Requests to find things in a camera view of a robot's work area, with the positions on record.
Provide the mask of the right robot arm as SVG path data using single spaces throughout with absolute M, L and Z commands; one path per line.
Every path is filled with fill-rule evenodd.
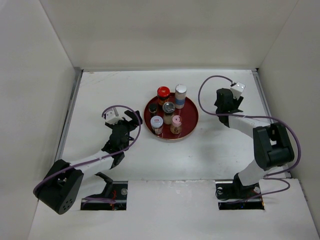
M 216 196 L 219 200 L 246 199 L 259 194 L 259 181 L 270 170 L 294 160 L 294 150 L 286 127 L 279 123 L 262 122 L 244 116 L 230 116 L 240 113 L 239 106 L 244 99 L 234 96 L 234 91 L 221 88 L 216 91 L 215 113 L 226 127 L 238 130 L 253 139 L 253 161 L 235 174 L 232 183 L 217 183 Z

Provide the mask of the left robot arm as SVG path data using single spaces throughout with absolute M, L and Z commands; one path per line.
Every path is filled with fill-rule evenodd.
M 34 196 L 59 215 L 66 213 L 76 202 L 82 182 L 91 176 L 103 180 L 95 187 L 95 193 L 82 197 L 81 210 L 125 210 L 127 195 L 123 190 L 128 184 L 115 182 L 103 172 L 117 167 L 125 158 L 127 151 L 135 142 L 131 136 L 134 130 L 142 129 L 143 120 L 139 111 L 126 108 L 125 115 L 119 117 L 117 107 L 107 108 L 102 117 L 111 129 L 108 141 L 97 153 L 71 164 L 63 159 L 57 160 L 44 179 L 33 189 Z

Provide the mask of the tall silver-lid blue-label jar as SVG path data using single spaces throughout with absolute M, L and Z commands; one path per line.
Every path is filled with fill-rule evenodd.
M 178 84 L 175 87 L 175 94 L 174 94 L 174 103 L 177 109 L 182 109 L 185 105 L 187 95 L 187 87 L 183 84 Z

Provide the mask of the white-lid low jar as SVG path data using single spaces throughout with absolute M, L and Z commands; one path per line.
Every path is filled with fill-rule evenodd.
M 155 115 L 150 120 L 151 129 L 155 135 L 160 135 L 163 132 L 163 118 L 161 116 Z

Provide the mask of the clear-dome-lid spice jar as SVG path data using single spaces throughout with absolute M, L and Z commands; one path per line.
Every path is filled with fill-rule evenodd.
M 163 122 L 166 125 L 172 123 L 173 116 L 175 115 L 176 106 L 173 102 L 165 102 L 162 106 L 163 110 Z

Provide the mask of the red-lid chili sauce jar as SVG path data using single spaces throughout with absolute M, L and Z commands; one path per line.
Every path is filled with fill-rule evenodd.
M 170 89 L 167 86 L 161 86 L 157 89 L 158 104 L 163 106 L 170 97 Z

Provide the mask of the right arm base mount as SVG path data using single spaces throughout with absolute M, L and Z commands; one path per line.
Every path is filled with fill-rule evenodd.
M 264 210 L 262 197 L 252 198 L 261 193 L 259 183 L 246 186 L 240 191 L 232 181 L 218 181 L 215 183 L 215 196 L 218 199 L 218 208 L 227 210 Z

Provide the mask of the pink-lid spice jar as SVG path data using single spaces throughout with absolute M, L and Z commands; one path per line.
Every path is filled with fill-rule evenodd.
M 173 116 L 170 131 L 175 135 L 178 135 L 182 132 L 182 118 L 179 115 Z

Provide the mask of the small black-cap spice bottle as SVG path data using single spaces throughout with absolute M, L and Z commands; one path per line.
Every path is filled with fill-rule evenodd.
M 148 106 L 148 111 L 149 111 L 149 114 L 151 117 L 154 117 L 157 115 L 157 111 L 158 111 L 158 106 L 156 103 L 151 103 L 149 106 Z

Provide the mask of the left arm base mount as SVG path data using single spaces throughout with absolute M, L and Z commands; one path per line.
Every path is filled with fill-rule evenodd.
M 99 194 L 89 195 L 81 200 L 81 211 L 125 211 L 127 209 L 127 181 L 113 181 L 102 172 L 95 174 L 105 182 Z

